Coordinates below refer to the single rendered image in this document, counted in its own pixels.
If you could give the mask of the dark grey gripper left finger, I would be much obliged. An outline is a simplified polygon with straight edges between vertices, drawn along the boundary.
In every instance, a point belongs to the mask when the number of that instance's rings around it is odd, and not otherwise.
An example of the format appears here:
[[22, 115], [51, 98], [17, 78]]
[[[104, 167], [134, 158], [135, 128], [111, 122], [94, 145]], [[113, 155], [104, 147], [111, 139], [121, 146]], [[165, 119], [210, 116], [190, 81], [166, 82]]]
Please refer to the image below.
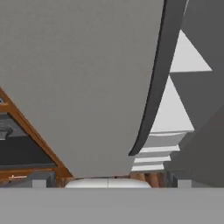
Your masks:
[[19, 187], [47, 188], [55, 187], [56, 174], [54, 171], [35, 171], [18, 184]]

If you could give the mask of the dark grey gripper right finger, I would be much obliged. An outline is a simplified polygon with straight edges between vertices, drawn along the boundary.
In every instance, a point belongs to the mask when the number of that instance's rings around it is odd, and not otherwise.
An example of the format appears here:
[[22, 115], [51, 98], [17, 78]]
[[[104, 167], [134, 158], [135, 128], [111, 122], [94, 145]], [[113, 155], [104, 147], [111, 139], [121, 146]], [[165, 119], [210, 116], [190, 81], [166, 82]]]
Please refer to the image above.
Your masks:
[[210, 185], [199, 182], [184, 172], [175, 171], [169, 173], [169, 180], [172, 187], [176, 188], [207, 188]]

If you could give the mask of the white stacked fridge drawers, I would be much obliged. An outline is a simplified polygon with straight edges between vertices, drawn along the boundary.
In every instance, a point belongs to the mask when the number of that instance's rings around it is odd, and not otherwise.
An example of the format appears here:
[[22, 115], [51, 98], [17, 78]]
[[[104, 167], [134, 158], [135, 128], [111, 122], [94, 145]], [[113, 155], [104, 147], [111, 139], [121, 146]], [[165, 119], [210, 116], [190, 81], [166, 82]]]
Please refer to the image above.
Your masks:
[[132, 172], [163, 171], [165, 163], [171, 161], [171, 154], [179, 152], [179, 143], [186, 132], [153, 132], [149, 134], [143, 148], [135, 156]]

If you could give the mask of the black hob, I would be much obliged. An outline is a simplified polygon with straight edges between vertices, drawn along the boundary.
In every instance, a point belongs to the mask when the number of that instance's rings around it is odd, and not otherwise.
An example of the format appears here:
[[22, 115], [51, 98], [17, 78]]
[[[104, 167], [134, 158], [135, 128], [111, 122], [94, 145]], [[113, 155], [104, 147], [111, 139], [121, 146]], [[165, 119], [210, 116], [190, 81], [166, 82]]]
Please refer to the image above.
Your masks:
[[0, 113], [0, 169], [55, 166], [52, 159], [9, 113]]

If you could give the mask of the white rounded object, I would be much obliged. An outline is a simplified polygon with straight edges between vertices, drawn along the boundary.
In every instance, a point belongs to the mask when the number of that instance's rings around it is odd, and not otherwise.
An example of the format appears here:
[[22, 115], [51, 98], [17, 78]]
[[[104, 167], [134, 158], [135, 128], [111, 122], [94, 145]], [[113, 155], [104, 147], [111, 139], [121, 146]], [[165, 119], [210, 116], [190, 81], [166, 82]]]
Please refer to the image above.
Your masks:
[[151, 188], [144, 181], [132, 178], [84, 178], [70, 181], [66, 188]]

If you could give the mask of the white triangular fridge shelf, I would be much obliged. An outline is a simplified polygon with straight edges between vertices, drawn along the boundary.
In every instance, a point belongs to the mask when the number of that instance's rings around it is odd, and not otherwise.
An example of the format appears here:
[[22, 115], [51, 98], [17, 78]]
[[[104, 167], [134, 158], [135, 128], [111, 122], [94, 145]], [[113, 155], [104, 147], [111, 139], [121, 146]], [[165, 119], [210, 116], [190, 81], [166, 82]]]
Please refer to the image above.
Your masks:
[[192, 132], [194, 127], [171, 77], [165, 85], [151, 133]]
[[171, 73], [212, 72], [202, 55], [183, 31], [179, 32]]

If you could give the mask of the brown wooden cabinet frame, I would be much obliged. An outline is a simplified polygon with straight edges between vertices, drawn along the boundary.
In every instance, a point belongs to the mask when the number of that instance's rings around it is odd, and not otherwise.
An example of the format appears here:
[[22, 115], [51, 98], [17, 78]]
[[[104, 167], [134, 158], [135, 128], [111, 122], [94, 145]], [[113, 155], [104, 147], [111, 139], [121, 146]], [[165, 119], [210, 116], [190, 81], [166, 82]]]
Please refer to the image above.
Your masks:
[[42, 136], [33, 128], [23, 113], [17, 108], [10, 97], [0, 87], [0, 97], [4, 100], [4, 104], [0, 105], [0, 112], [9, 113], [16, 122], [24, 129], [24, 131], [44, 150], [44, 152], [56, 164], [56, 179], [60, 187], [64, 187], [70, 180], [74, 178], [71, 172], [64, 166], [63, 162], [57, 157], [53, 150], [49, 147]]

